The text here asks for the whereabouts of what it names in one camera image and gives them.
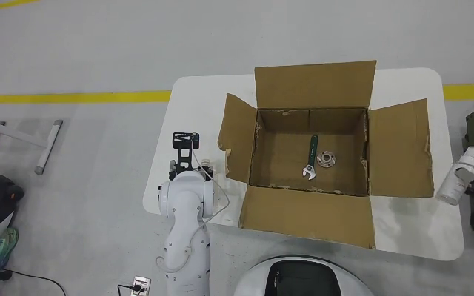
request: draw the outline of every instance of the open cardboard box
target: open cardboard box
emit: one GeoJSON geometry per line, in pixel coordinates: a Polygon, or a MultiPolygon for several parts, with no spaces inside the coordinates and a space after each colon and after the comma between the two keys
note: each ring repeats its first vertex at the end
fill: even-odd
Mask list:
{"type": "Polygon", "coordinates": [[[218,145],[248,184],[245,229],[372,248],[370,195],[433,196],[426,99],[370,110],[375,61],[256,68],[258,109],[228,94],[218,145]],[[312,135],[315,164],[303,178],[312,135]]]}

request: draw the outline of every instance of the white cable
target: white cable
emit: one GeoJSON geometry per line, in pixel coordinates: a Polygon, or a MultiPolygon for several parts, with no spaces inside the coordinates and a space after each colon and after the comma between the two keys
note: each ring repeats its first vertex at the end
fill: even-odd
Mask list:
{"type": "Polygon", "coordinates": [[[206,174],[207,177],[210,178],[210,180],[215,184],[217,185],[217,187],[219,187],[219,189],[222,191],[222,193],[224,193],[225,195],[225,198],[227,199],[227,204],[222,208],[220,209],[219,211],[217,211],[216,214],[210,216],[209,219],[207,219],[202,225],[200,225],[198,228],[196,228],[196,230],[194,231],[193,233],[193,236],[191,236],[191,240],[190,240],[190,243],[189,243],[189,246],[186,247],[184,249],[184,253],[186,255],[186,260],[184,260],[183,264],[176,267],[176,268],[170,268],[166,265],[166,263],[164,262],[164,257],[162,256],[158,256],[156,259],[155,259],[155,263],[157,265],[158,268],[160,268],[162,271],[166,272],[166,273],[175,273],[175,272],[178,272],[180,271],[181,269],[183,269],[183,267],[186,266],[186,263],[187,261],[189,260],[190,256],[191,256],[191,252],[193,251],[193,248],[191,248],[191,243],[193,242],[193,238],[194,238],[194,235],[196,235],[196,233],[198,233],[198,231],[204,227],[204,225],[206,225],[209,221],[211,221],[215,216],[217,216],[220,212],[224,211],[229,205],[230,205],[230,199],[229,197],[227,196],[227,193],[222,189],[221,185],[219,185],[216,180],[214,180],[213,177],[211,177],[207,172],[206,170],[204,169],[204,167],[202,167],[201,163],[198,161],[198,158],[196,157],[196,154],[194,153],[194,149],[193,149],[193,146],[191,145],[191,152],[193,153],[193,156],[194,156],[194,159],[196,160],[196,162],[198,163],[198,166],[202,169],[202,171],[204,172],[204,174],[206,174]]]}

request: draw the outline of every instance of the cable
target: cable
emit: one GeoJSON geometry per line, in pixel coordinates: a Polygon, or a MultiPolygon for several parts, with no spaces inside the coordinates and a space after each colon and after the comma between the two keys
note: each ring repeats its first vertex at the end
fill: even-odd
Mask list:
{"type": "Polygon", "coordinates": [[[155,259],[155,263],[157,265],[158,268],[160,268],[161,270],[163,270],[164,272],[166,273],[175,273],[175,272],[178,272],[180,271],[181,269],[183,269],[183,267],[186,266],[186,263],[187,261],[189,260],[190,256],[191,256],[191,252],[192,252],[192,248],[191,248],[191,243],[193,242],[193,238],[194,238],[194,235],[196,235],[196,233],[198,233],[198,231],[204,227],[209,221],[211,221],[215,216],[219,215],[220,212],[224,211],[229,205],[230,205],[230,199],[229,199],[229,196],[227,196],[227,193],[224,191],[224,189],[222,189],[221,185],[219,185],[216,180],[214,180],[213,177],[211,177],[207,172],[206,170],[204,169],[204,167],[202,167],[201,163],[198,161],[198,158],[196,157],[196,154],[194,153],[194,149],[193,149],[193,145],[191,145],[191,152],[193,153],[193,157],[194,157],[194,160],[196,160],[196,162],[198,163],[198,166],[202,169],[202,171],[204,172],[204,174],[206,174],[206,176],[208,178],[210,178],[210,180],[215,184],[217,185],[217,187],[219,187],[219,189],[222,191],[222,193],[224,193],[225,195],[225,198],[227,199],[227,204],[222,208],[220,209],[219,211],[217,211],[216,214],[210,216],[209,219],[207,219],[205,222],[203,222],[202,225],[200,225],[198,228],[196,228],[196,230],[194,231],[193,235],[191,236],[191,239],[190,239],[190,243],[189,245],[184,248],[184,253],[186,255],[186,259],[184,260],[183,264],[176,267],[176,268],[173,268],[171,269],[170,267],[168,267],[166,265],[166,263],[164,262],[164,257],[162,256],[158,256],[156,259],[155,259]]]}
{"type": "Polygon", "coordinates": [[[121,296],[120,287],[138,292],[137,296],[139,296],[145,290],[145,288],[142,288],[140,285],[135,285],[135,286],[117,285],[118,296],[121,296]]]}
{"type": "Polygon", "coordinates": [[[50,278],[47,278],[47,277],[38,277],[38,276],[35,276],[35,275],[27,275],[25,273],[21,273],[21,272],[15,272],[13,270],[10,270],[10,269],[1,269],[1,270],[4,270],[6,272],[12,272],[12,273],[16,273],[17,275],[23,275],[25,277],[29,277],[29,278],[38,278],[40,280],[47,280],[47,281],[50,281],[51,283],[54,283],[56,284],[62,291],[62,294],[64,294],[64,296],[66,296],[66,291],[64,290],[64,288],[58,283],[56,282],[55,280],[51,280],[50,278]]]}

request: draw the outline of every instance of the black cable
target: black cable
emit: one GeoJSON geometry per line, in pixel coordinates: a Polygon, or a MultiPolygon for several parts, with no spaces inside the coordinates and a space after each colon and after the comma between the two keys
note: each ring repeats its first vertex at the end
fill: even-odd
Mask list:
{"type": "Polygon", "coordinates": [[[55,280],[51,280],[50,278],[47,278],[47,277],[38,277],[38,276],[35,276],[35,275],[27,275],[27,274],[25,274],[25,273],[16,272],[16,271],[10,270],[10,269],[1,269],[1,270],[4,270],[4,271],[6,271],[6,272],[16,273],[17,275],[23,275],[23,276],[29,277],[29,278],[38,278],[38,279],[40,279],[40,280],[47,280],[47,281],[49,281],[49,282],[51,282],[51,283],[56,284],[56,285],[61,289],[62,294],[64,294],[64,296],[66,296],[66,291],[64,290],[64,288],[63,288],[58,282],[56,282],[55,280]]]}
{"type": "Polygon", "coordinates": [[[135,286],[117,285],[118,296],[121,296],[120,287],[127,288],[127,289],[130,289],[132,291],[138,292],[137,296],[139,296],[140,293],[142,293],[145,290],[145,288],[142,288],[140,285],[135,285],[135,286]]]}

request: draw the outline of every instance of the adjustable wrench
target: adjustable wrench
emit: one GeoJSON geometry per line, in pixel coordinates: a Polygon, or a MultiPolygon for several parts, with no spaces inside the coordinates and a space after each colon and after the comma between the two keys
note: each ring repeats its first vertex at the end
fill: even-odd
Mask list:
{"type": "Polygon", "coordinates": [[[314,179],[316,172],[314,170],[314,161],[316,159],[316,149],[318,148],[318,135],[313,135],[310,142],[310,156],[308,157],[308,165],[303,168],[303,177],[310,175],[310,179],[314,179]]]}

